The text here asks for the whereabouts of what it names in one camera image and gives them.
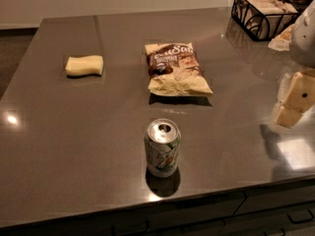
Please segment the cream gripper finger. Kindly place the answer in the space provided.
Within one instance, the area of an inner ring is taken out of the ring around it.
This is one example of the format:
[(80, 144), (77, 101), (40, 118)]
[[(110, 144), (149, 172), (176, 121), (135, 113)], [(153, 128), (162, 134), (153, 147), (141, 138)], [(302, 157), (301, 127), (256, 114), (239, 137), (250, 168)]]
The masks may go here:
[(290, 128), (294, 126), (302, 117), (302, 113), (294, 109), (276, 105), (274, 109), (274, 122), (280, 126)]

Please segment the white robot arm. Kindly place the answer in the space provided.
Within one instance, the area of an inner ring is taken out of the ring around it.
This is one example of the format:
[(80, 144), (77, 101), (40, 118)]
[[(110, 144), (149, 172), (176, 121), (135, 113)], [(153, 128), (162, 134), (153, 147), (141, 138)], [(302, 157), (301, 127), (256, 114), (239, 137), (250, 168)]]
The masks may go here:
[(283, 76), (273, 112), (274, 122), (287, 128), (315, 104), (315, 1), (295, 21), (289, 53), (301, 68)]

